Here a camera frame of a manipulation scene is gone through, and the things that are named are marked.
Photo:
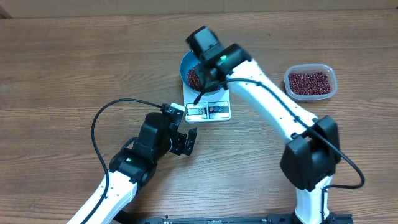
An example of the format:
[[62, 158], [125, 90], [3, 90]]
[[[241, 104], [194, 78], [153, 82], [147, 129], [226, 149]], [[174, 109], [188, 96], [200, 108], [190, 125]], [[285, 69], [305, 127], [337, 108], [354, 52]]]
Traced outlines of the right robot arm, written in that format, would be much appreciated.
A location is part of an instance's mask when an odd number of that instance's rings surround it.
[[295, 217], [300, 223], [328, 221], [326, 187], [341, 160], [338, 128], [333, 119], [318, 119], [277, 87], [238, 44], [224, 47], [206, 26], [186, 43], [199, 61], [200, 91], [218, 86], [247, 101], [272, 126], [285, 145], [282, 172], [296, 188]]

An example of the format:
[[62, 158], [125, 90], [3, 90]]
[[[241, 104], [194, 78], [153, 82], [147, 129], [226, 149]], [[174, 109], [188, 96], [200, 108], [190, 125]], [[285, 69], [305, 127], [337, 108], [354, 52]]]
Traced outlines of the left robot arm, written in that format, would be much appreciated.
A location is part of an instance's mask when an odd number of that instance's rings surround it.
[[188, 134], [178, 132], [184, 112], [173, 108], [146, 115], [139, 135], [124, 146], [109, 164], [94, 194], [69, 223], [110, 223], [155, 174], [158, 161], [168, 152], [189, 156], [197, 128]]

